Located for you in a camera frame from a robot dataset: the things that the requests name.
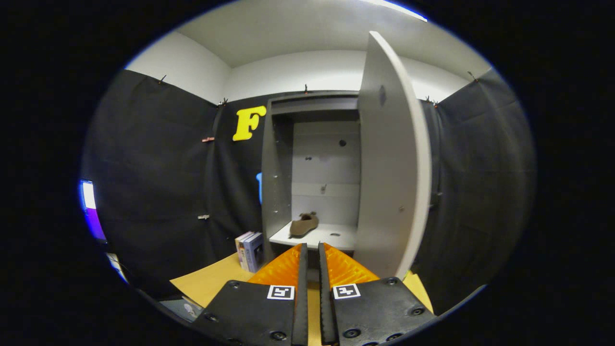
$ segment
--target shoe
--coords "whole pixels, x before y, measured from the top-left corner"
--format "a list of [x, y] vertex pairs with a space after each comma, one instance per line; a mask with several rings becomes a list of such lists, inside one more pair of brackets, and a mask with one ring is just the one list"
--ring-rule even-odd
[[309, 214], [301, 214], [300, 220], [293, 220], [290, 224], [290, 236], [295, 238], [301, 238], [309, 231], [318, 227], [318, 218], [316, 212], [312, 211]]

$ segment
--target white cabinet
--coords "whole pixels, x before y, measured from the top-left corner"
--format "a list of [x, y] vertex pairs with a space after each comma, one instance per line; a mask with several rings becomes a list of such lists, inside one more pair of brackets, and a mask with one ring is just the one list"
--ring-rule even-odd
[[[380, 277], [403, 277], [429, 209], [431, 153], [422, 108], [388, 43], [369, 33], [356, 92], [272, 99], [263, 138], [263, 229], [271, 243], [323, 241]], [[290, 222], [316, 211], [317, 229], [289, 238]]]

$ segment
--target wooden table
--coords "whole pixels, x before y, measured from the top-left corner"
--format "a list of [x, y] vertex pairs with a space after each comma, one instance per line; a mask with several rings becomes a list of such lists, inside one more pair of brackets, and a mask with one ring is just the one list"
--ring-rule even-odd
[[[196, 272], [171, 280], [186, 297], [202, 307], [206, 307], [229, 280], [248, 281], [254, 273], [241, 269], [237, 254], [220, 260]], [[403, 283], [431, 311], [429, 296], [417, 274], [408, 272]], [[320, 344], [320, 289], [318, 283], [308, 283], [308, 345]]]

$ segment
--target stack of books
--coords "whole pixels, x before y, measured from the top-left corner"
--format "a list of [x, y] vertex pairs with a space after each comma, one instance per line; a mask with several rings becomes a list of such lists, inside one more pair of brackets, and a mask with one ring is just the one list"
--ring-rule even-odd
[[261, 232], [246, 232], [235, 239], [237, 255], [241, 268], [256, 273], [264, 262], [263, 234]]

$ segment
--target cabinet door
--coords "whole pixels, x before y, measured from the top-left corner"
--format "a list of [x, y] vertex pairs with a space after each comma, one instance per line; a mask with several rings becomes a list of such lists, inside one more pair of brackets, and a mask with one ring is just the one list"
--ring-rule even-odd
[[358, 108], [361, 189], [354, 258], [382, 278], [403, 278], [429, 211], [429, 134], [402, 61], [375, 31], [369, 34]]

